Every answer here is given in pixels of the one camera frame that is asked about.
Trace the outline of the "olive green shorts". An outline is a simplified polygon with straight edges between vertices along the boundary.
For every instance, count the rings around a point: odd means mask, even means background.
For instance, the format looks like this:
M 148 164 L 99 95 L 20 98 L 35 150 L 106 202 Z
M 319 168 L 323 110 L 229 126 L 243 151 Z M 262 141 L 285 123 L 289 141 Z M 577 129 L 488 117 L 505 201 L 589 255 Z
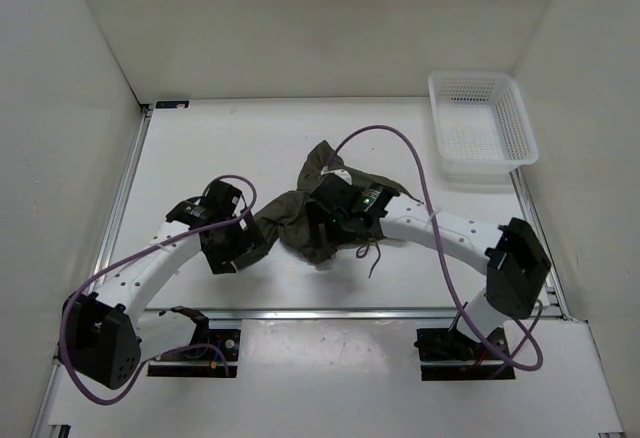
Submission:
M 254 215 L 265 243 L 238 260 L 236 267 L 239 270 L 262 260 L 278 241 L 313 265 L 332 259 L 341 245 L 355 248 L 359 259 L 366 257 L 370 247 L 378 246 L 372 239 L 358 238 L 352 234 L 347 234 L 343 239 L 327 237 L 320 241 L 319 247 L 314 246 L 307 204 L 311 202 L 310 193 L 322 180 L 323 170 L 346 171 L 352 184 L 360 191 L 373 183 L 381 183 L 400 193 L 408 192 L 401 184 L 387 177 L 346 166 L 330 144 L 323 140 L 307 155 L 298 175 L 297 188 L 274 198 Z

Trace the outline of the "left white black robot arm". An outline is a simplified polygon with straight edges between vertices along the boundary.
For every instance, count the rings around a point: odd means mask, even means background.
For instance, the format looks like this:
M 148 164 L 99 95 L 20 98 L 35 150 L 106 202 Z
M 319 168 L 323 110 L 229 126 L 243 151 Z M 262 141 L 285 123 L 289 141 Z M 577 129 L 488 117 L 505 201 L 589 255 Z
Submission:
M 198 196 L 166 215 L 147 247 L 96 273 L 63 306 L 59 359 L 78 388 L 87 377 L 117 390 L 137 378 L 143 364 L 163 355 L 224 356 L 211 343 L 205 315 L 176 305 L 145 311 L 180 268 L 203 256 L 214 275 L 239 272 L 264 244 L 234 175 L 210 182 Z

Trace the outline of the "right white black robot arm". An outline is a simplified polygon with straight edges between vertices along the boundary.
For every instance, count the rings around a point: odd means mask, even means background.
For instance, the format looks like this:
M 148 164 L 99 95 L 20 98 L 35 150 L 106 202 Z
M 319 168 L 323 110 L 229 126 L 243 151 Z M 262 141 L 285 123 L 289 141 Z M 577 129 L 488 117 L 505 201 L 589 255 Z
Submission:
M 551 270 L 551 260 L 531 225 L 506 225 L 436 213 L 380 183 L 359 188 L 329 174 L 311 192 L 310 222 L 316 244 L 349 240 L 400 240 L 461 261 L 485 278 L 484 288 L 443 332 L 447 355 L 468 360 L 505 321 L 528 318 Z

